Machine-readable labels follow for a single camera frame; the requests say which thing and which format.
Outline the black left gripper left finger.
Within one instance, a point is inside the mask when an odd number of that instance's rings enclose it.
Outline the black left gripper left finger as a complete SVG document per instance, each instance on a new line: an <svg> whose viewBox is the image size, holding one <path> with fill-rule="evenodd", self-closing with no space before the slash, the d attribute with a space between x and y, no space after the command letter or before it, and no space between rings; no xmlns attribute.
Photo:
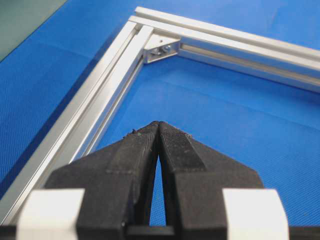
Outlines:
<svg viewBox="0 0 320 240"><path fill-rule="evenodd" d="M85 190L76 222L81 240L123 240L126 225L147 225L158 160L159 122L54 170L46 189Z"/></svg>

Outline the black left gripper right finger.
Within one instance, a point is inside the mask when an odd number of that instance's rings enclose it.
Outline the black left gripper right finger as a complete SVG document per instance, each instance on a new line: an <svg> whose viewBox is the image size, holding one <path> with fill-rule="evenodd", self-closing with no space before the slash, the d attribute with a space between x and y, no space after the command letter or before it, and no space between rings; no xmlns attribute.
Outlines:
<svg viewBox="0 0 320 240"><path fill-rule="evenodd" d="M262 189L260 176L163 121L158 143L166 223L180 240L227 239L222 190Z"/></svg>

